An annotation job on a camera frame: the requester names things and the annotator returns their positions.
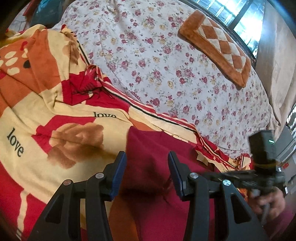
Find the bed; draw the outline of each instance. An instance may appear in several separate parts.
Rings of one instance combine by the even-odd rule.
[[[90,65],[66,26],[54,31],[35,25],[0,45],[0,225],[20,240],[28,239],[64,180],[95,176],[119,151],[126,152],[127,167],[120,195],[106,208],[115,241],[182,240],[189,203],[173,188],[170,151],[199,174],[251,166],[248,154],[231,159],[193,124],[116,89],[99,66]],[[68,202],[66,195],[62,200]],[[87,240],[84,203],[82,241]],[[213,199],[210,208],[213,241]],[[60,210],[60,219],[45,218],[57,230],[66,207]]]
[[[185,119],[230,157],[273,114],[254,69],[237,88],[178,30],[193,9],[179,1],[73,2],[54,29],[72,29],[114,86],[159,113]]]

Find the brown checkered cushion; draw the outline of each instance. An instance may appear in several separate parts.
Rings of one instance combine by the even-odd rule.
[[[235,84],[246,86],[251,61],[219,24],[196,10],[183,23],[180,33],[205,53]]]

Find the window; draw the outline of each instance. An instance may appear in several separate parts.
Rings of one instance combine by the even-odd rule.
[[[266,0],[194,0],[236,33],[257,56]]]
[[[291,113],[287,118],[286,126],[289,128],[292,134],[292,137],[296,141],[296,104],[293,106]],[[291,155],[293,155],[295,151],[296,151],[296,145],[294,145],[294,147],[291,149],[291,153],[287,155],[286,159],[288,159]]]

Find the red sleeve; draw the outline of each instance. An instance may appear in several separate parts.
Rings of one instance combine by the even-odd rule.
[[[284,211],[274,220],[264,225],[264,229],[271,241],[278,241],[279,237],[283,234],[285,229],[292,221],[294,215],[289,207],[286,207]]]

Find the black stripe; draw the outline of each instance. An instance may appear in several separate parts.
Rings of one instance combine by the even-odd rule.
[[[244,156],[242,156],[242,165],[243,165],[243,163],[244,163]],[[242,165],[241,165],[241,166],[242,166]],[[241,167],[241,168],[242,168],[242,167]]]
[[[130,102],[127,101],[126,99],[122,98],[121,96],[118,96],[117,94],[114,94],[114,93],[112,93],[112,92],[109,91],[109,90],[107,90],[107,91],[108,91],[109,93],[111,93],[111,94],[117,96],[119,99],[123,100],[124,102],[130,104],[131,106],[133,106],[133,107],[136,108],[137,110],[140,110],[141,112],[144,112],[145,114],[147,114],[147,115],[149,115],[149,116],[152,116],[152,117],[154,117],[154,118],[156,118],[156,119],[159,119],[159,120],[162,120],[162,121],[165,121],[165,122],[168,122],[168,123],[171,123],[171,124],[177,125],[177,126],[181,126],[181,125],[178,124],[178,123],[175,123],[175,122],[172,122],[172,121],[169,121],[169,120],[163,119],[163,118],[161,118],[161,117],[159,117],[159,116],[154,116],[154,115],[150,114],[149,112],[144,111],[144,110],[141,109],[140,107],[138,107],[138,106],[136,106],[136,105],[133,105],[132,103],[130,103]],[[189,130],[189,131],[197,132],[197,131],[194,131],[194,130],[192,130],[192,129],[188,128],[188,127],[185,127],[185,126],[181,126],[181,127],[185,128],[185,129],[187,129],[187,130]]]
[[[88,59],[87,59],[87,57],[86,57],[86,55],[85,55],[83,49],[81,48],[80,43],[79,43],[78,40],[77,40],[77,43],[79,44],[78,47],[79,47],[79,49],[80,49],[80,52],[83,54],[83,57],[84,57],[86,63],[87,63],[88,65],[90,65],[90,62],[88,61]]]

